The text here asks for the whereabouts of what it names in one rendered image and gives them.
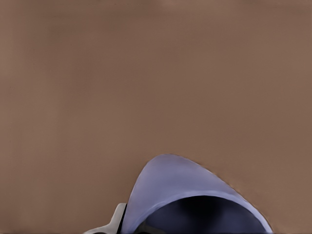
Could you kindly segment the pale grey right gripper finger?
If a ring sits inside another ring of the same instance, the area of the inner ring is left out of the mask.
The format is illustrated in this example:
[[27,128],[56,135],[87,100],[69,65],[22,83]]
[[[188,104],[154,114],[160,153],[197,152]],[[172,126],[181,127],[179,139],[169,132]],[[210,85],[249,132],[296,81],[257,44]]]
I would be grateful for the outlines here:
[[85,234],[119,234],[121,233],[122,222],[124,219],[127,204],[120,203],[117,205],[111,221],[101,227],[97,227],[84,232]]

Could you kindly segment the blue cup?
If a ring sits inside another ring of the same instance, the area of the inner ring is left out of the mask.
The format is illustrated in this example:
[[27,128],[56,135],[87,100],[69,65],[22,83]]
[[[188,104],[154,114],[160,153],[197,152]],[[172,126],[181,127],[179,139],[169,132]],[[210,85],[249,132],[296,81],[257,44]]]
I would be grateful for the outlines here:
[[121,234],[272,234],[264,216],[199,164],[172,154],[150,160],[127,203]]

